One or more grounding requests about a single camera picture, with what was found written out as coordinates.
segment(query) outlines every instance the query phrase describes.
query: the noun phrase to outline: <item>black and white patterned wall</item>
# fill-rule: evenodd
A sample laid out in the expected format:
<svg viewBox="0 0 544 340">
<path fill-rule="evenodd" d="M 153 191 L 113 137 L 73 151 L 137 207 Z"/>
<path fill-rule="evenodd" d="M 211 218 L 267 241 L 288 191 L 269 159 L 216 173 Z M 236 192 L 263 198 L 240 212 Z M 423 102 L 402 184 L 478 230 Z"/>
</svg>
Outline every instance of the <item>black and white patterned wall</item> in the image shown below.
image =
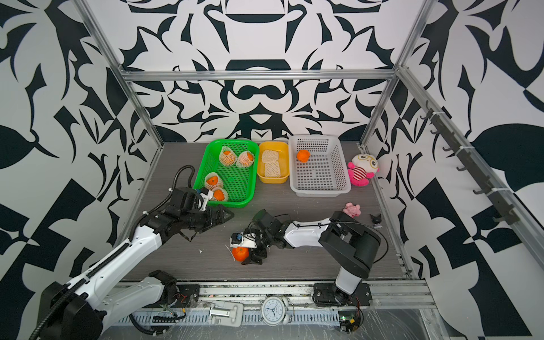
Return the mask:
<svg viewBox="0 0 544 340">
<path fill-rule="evenodd" d="M 408 62 L 489 165 L 543 221 L 544 3 L 439 0 Z M 371 138 L 416 275 L 454 339 L 544 338 L 544 272 L 404 85 Z"/>
<path fill-rule="evenodd" d="M 93 0 L 89 4 L 126 70 L 194 71 L 391 68 L 422 2 Z"/>
<path fill-rule="evenodd" d="M 422 0 L 95 0 L 125 70 L 390 69 Z M 165 141 L 359 140 L 381 80 L 140 82 Z"/>
<path fill-rule="evenodd" d="M 1 339 L 113 247 L 157 144 L 64 0 L 0 0 Z"/>
<path fill-rule="evenodd" d="M 383 79 L 138 82 L 164 141 L 287 140 L 326 134 L 359 140 Z"/>
</svg>

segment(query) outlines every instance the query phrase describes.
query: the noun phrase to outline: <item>white plastic basket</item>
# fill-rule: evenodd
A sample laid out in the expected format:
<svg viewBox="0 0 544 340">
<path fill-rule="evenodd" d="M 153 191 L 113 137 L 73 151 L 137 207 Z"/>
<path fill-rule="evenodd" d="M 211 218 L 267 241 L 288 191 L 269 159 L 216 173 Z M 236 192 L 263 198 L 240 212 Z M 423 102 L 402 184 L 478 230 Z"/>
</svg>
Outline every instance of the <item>white plastic basket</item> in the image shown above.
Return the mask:
<svg viewBox="0 0 544 340">
<path fill-rule="evenodd" d="M 297 160 L 300 150 L 310 152 L 308 162 Z M 351 190 L 342 146 L 334 136 L 289 137 L 289 172 L 291 189 L 297 196 L 336 197 Z"/>
</svg>

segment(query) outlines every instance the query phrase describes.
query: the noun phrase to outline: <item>hook rack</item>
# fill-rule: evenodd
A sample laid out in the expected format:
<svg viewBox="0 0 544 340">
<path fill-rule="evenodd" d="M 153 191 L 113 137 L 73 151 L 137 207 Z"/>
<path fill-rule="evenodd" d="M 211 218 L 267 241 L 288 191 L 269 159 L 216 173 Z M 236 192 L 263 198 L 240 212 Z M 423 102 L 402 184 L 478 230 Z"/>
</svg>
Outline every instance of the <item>hook rack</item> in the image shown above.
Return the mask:
<svg viewBox="0 0 544 340">
<path fill-rule="evenodd" d="M 425 117 L 421 118 L 429 119 L 436 128 L 436 131 L 431 131 L 431 133 L 440 134 L 448 144 L 448 147 L 443 147 L 442 150 L 455 152 L 463 164 L 463 167 L 458 166 L 457 170 L 468 171 L 476 181 L 479 189 L 472 190 L 472 192 L 475 195 L 485 194 L 493 203 L 501 216 L 497 221 L 504 220 L 509 225 L 518 222 L 520 219 L 515 212 L 515 207 L 509 203 L 510 200 L 506 197 L 511 194 L 509 189 L 492 179 L 490 171 L 493 170 L 487 166 L 472 145 L 466 145 L 467 142 L 463 142 L 462 136 L 453 127 L 449 117 L 444 112 L 433 112 L 432 109 L 429 109 Z"/>
</svg>

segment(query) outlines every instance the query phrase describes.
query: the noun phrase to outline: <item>small pink toy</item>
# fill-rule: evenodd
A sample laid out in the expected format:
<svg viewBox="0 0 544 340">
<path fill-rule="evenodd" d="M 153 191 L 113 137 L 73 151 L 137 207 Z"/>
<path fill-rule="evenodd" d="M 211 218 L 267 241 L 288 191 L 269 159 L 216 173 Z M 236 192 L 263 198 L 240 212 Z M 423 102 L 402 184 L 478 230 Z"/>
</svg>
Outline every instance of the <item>small pink toy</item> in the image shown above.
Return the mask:
<svg viewBox="0 0 544 340">
<path fill-rule="evenodd" d="M 369 183 L 369 178 L 374 177 L 380 171 L 378 161 L 374 156 L 360 153 L 348 163 L 349 181 L 354 186 L 364 187 Z"/>
<path fill-rule="evenodd" d="M 349 202 L 346 203 L 344 210 L 342 210 L 344 213 L 349 215 L 351 218 L 357 217 L 361 215 L 361 206 L 356 205 L 354 206 L 353 203 Z"/>
</svg>

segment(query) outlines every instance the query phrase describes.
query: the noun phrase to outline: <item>green plastic basket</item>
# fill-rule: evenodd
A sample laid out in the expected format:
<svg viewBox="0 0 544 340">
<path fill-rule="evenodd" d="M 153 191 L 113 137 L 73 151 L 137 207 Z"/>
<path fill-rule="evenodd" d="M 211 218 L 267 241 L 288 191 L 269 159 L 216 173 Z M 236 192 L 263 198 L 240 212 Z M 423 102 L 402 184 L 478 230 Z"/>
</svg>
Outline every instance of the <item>green plastic basket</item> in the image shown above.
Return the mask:
<svg viewBox="0 0 544 340">
<path fill-rule="evenodd" d="M 239 156 L 242 152 L 249 150 L 255 156 L 253 164 L 249 168 L 239 168 L 235 164 L 224 166 L 219 162 L 221 148 L 227 146 Z M 223 180 L 223 187 L 228 193 L 228 201 L 210 201 L 210 206 L 223 204 L 228 208 L 243 208 L 253 199 L 255 192 L 255 181 L 257 180 L 257 163 L 259 157 L 259 146 L 251 140 L 218 139 L 206 147 L 199 173 L 196 175 L 195 189 L 204 187 L 204 178 L 210 172 L 217 172 Z"/>
</svg>

